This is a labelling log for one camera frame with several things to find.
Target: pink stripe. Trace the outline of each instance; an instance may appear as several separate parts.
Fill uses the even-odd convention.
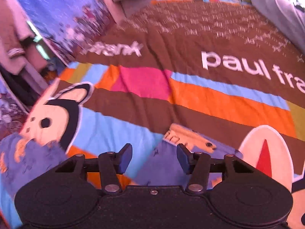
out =
[[[140,97],[167,100],[171,88],[172,72],[150,67],[125,68],[120,66],[120,75],[111,91],[132,92]]]

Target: monkey ear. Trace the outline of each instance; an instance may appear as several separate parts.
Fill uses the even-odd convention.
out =
[[[78,104],[83,104],[91,97],[93,89],[89,83],[75,84],[59,92],[55,99],[74,100]]]

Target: blue fabric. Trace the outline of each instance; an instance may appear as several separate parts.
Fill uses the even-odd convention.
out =
[[[40,146],[30,140],[24,149],[25,156],[19,154],[18,162],[16,145],[21,139],[18,133],[13,133],[0,142],[0,154],[4,154],[4,164],[7,167],[7,171],[1,174],[1,182],[11,197],[22,186],[67,159],[58,143],[50,142],[49,146]]]
[[[190,175],[186,175],[177,159],[177,147],[162,140],[134,178],[142,186],[181,185],[186,187]]]
[[[132,144],[132,160],[126,175],[134,178],[163,135],[145,127],[131,124],[114,117],[82,109],[80,129],[73,142],[78,148],[96,156],[106,151],[118,152],[126,143]]]
[[[76,69],[78,65],[79,65],[79,62],[71,62],[69,64],[69,69]]]
[[[242,158],[242,153],[238,150],[203,134],[200,135],[217,146],[213,153],[208,153],[211,158],[223,159],[225,154],[234,154],[237,157]],[[202,152],[202,150],[197,146],[194,146],[192,152]],[[180,166],[177,159],[177,147],[162,140],[138,171],[134,181],[138,185],[181,185],[185,188],[190,177],[190,175],[188,176],[183,172]],[[207,188],[212,189],[212,180],[219,177],[222,177],[221,173],[210,173]]]
[[[81,80],[82,82],[90,82],[93,85],[97,84],[101,79],[105,71],[108,69],[108,65],[93,64],[86,72],[85,76]]]
[[[187,75],[187,74],[181,74],[178,72],[173,72],[172,79],[187,83],[187,84],[194,84],[197,86],[210,88],[213,90],[217,90],[221,93],[227,94],[227,95],[235,95],[239,97],[244,97],[247,99],[251,99],[253,101],[261,102],[269,106],[278,107],[281,109],[289,110],[289,107],[286,103],[286,101],[277,96],[272,94],[266,94],[261,91],[257,91],[254,89],[248,89],[244,88],[238,85],[233,84],[226,84],[221,82],[212,81],[209,79],[205,79],[203,77],[195,76],[195,75]]]
[[[4,154],[7,168],[6,172],[0,174],[0,210],[11,228],[22,224],[13,202],[17,191],[67,159],[58,143],[40,146],[31,140],[25,146],[25,156],[19,156],[20,161],[16,162],[16,144],[21,139],[18,133],[13,133],[0,142],[0,154]]]
[[[11,229],[22,225],[19,215],[16,211],[13,198],[6,191],[0,178],[0,210]]]

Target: bedspread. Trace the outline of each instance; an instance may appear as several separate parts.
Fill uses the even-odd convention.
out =
[[[86,157],[131,143],[129,183],[175,123],[304,196],[305,58],[252,6],[156,0],[76,60],[33,107],[24,138]]]

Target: paul frank text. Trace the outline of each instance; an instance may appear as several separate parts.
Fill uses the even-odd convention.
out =
[[[114,56],[114,55],[131,55],[135,53],[138,57],[141,57],[141,48],[143,44],[139,44],[138,42],[134,41],[131,46],[124,45],[124,44],[117,44],[117,45],[109,45],[104,44],[103,42],[96,42],[91,48],[83,49],[80,53],[85,55],[87,52],[94,52],[98,55],[104,54],[105,56]]]
[[[221,59],[220,56],[214,52],[201,52],[201,57],[202,57],[202,67],[204,69],[208,69],[208,67],[217,67],[222,62],[223,66],[230,70],[242,71],[242,72],[245,70],[247,73],[251,75],[261,75],[271,80],[271,76],[265,66],[265,63],[261,59],[259,59],[258,62],[254,61],[255,68],[250,68],[247,59],[245,58],[242,58],[240,63],[239,59],[234,56],[224,55]],[[213,58],[215,59],[215,61],[210,62],[207,60],[208,58]],[[302,93],[305,94],[305,82],[302,79],[300,79],[299,77],[293,77],[291,73],[286,73],[281,71],[280,67],[277,65],[273,65],[272,70],[275,72],[279,81],[282,84],[285,85],[286,84],[285,81],[287,81],[289,86],[291,88],[294,88],[292,80],[294,81],[294,83],[296,81],[295,85],[297,86],[297,88]]]

